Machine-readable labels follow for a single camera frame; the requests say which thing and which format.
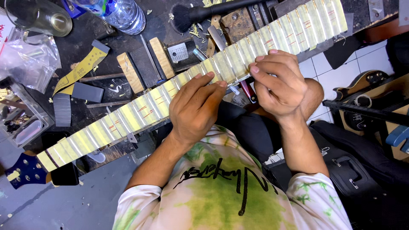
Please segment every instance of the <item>workbench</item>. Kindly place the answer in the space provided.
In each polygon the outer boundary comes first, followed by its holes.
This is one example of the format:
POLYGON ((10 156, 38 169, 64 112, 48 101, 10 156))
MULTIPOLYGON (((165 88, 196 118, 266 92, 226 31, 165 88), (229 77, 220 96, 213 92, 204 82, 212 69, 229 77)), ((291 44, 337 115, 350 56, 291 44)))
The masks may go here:
MULTIPOLYGON (((62 6, 59 0, 51 0, 56 4, 62 6)), ((158 37, 164 43, 173 43, 190 36, 189 33, 184 33, 183 36, 173 30, 169 21, 169 12, 173 4, 180 3, 183 5, 194 6, 203 5, 201 0, 179 0, 179 1, 168 1, 168 0, 150 0, 141 1, 136 0, 137 4, 142 8, 146 16, 146 27, 141 33, 144 38, 149 41, 154 37, 158 37), (152 10, 152 13, 147 15, 146 12, 152 10)), ((376 23, 371 23, 369 20, 369 9, 367 0, 341 0, 345 13, 354 13, 353 22, 353 33, 361 31, 365 28, 373 26, 376 23)), ((261 7, 269 7, 277 4, 277 0, 272 0, 264 3, 261 7)), ((390 19, 396 17, 398 13, 398 0, 383 0, 385 18, 390 19)), ((204 33, 207 33, 207 28, 210 26, 210 22, 205 20, 201 23, 203 26, 204 33)), ((53 104, 49 102, 49 98, 52 98, 52 93, 54 87, 58 80, 68 74, 71 71, 70 66, 74 63, 80 62, 91 50, 92 41, 96 36, 105 30, 103 22, 100 18, 94 16, 91 13, 85 13, 84 15, 73 20, 72 31, 66 37, 54 37, 57 44, 60 58, 61 58, 61 69, 56 70, 55 77, 52 77, 49 82, 48 88, 45 94, 41 94, 36 90, 27 88, 27 91, 32 95, 32 97, 43 107, 43 109, 55 120, 53 104)), ((128 52, 130 57, 134 60, 136 67, 138 68, 140 75, 148 88, 156 85, 157 77, 149 61, 148 55, 145 51, 143 43, 139 35, 131 36, 118 31, 118 36, 107 37, 101 40, 102 43, 110 47, 110 51, 107 57, 98 65, 98 69, 93 72, 90 71, 84 77, 95 77, 106 74, 118 74, 122 73, 122 69, 118 66, 117 56, 124 52, 128 52)), ((196 45, 203 51, 207 48, 207 43, 201 43, 202 39, 194 37, 196 45)), ((126 83, 127 80, 124 77, 113 78, 115 80, 115 85, 120 83, 126 83)), ((104 97, 102 103, 131 100, 134 98, 133 92, 129 86, 123 85, 120 93, 112 93, 108 90, 110 84, 112 84, 112 79, 90 81, 88 84, 101 87, 105 89, 104 97)), ((114 111, 120 106, 109 107, 110 111, 114 111)), ((47 132, 67 132, 69 135, 81 130, 85 126, 95 122, 96 120, 102 118, 107 113, 106 107, 90 108, 86 107, 85 100, 72 98, 71 99, 71 111, 72 120, 71 127, 55 127, 53 125, 47 130, 47 132)), ((162 122, 148 130, 145 130, 139 135, 151 132, 158 127, 170 122, 169 119, 162 122)), ((32 143, 24 147, 25 150, 32 150, 35 153, 40 153, 43 151, 43 146, 40 138, 35 139, 32 143)), ((121 142, 104 149, 102 152, 106 155, 106 160, 103 163, 97 163, 90 159, 88 156, 84 156, 80 159, 81 164, 86 165, 87 172, 92 171, 106 163, 109 163, 127 153, 135 150, 132 143, 127 140, 122 140, 121 142)))

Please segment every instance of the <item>guitar neck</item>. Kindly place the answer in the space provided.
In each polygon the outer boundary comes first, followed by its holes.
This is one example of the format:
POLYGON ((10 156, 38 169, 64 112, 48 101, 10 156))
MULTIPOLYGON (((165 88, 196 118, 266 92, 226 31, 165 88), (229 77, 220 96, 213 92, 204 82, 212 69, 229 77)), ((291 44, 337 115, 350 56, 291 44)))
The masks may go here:
POLYGON ((129 133, 167 119, 169 104, 192 77, 215 73, 212 83, 226 81, 230 86, 250 76, 248 65, 257 56, 277 49, 299 54, 347 30, 340 0, 312 0, 255 31, 213 57, 173 77, 141 97, 120 107, 36 157, 50 172, 129 133))

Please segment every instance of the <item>person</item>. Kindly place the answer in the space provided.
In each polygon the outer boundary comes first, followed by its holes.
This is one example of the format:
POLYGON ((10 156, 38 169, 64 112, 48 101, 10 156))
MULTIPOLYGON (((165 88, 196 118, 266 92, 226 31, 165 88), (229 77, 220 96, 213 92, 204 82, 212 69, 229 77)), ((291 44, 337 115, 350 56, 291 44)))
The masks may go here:
POLYGON ((214 73, 199 74, 172 100, 173 128, 129 180, 114 230, 352 229, 306 125, 323 99, 322 87, 304 79, 295 55, 280 50, 257 57, 249 70, 261 108, 238 118, 268 117, 278 124, 275 137, 293 173, 287 192, 263 175, 252 154, 257 151, 246 151, 236 133, 214 125, 227 83, 208 85, 214 73))

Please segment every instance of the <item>dusting brush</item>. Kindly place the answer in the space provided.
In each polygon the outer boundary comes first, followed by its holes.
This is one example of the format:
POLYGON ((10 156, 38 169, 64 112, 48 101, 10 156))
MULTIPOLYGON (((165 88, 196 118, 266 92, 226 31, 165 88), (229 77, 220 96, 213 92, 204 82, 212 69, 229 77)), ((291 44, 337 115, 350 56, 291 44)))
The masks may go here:
POLYGON ((267 0, 234 0, 215 4, 210 7, 191 8, 175 4, 171 9, 171 13, 174 16, 174 19, 171 20, 171 25, 177 32, 184 33, 189 30, 193 23, 204 21, 206 18, 212 17, 213 15, 225 14, 229 11, 265 1, 267 0))

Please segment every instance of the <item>hand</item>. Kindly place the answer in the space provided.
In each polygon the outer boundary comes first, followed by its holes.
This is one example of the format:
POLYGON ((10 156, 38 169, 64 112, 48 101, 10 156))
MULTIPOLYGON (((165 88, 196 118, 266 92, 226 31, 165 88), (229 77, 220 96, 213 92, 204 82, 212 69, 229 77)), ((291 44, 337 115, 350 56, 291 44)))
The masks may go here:
POLYGON ((227 82, 209 86, 214 73, 198 74, 186 83, 169 106, 173 129, 169 136, 189 150, 205 137, 217 120, 219 104, 226 93, 227 82))
POLYGON ((300 103, 308 87, 295 55, 270 50, 269 55, 256 57, 256 62, 249 67, 256 80, 254 88, 260 106, 274 115, 279 123, 301 111, 300 103))

